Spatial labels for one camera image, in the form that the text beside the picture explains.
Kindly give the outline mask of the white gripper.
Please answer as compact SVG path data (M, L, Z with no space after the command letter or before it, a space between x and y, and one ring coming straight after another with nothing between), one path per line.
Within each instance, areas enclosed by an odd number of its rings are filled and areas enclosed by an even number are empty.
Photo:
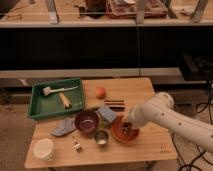
M131 108L127 113L123 115L122 123L125 127L129 127L131 129L137 128L136 119L134 116L134 109Z

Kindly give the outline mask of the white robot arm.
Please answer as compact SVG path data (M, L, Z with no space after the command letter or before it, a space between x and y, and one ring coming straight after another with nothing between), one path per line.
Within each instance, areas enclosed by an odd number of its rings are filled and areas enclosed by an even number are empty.
M130 123L133 128L144 127L153 122L213 153L213 125L184 116L173 107L173 97L166 92L159 92L145 102L133 106L122 121Z

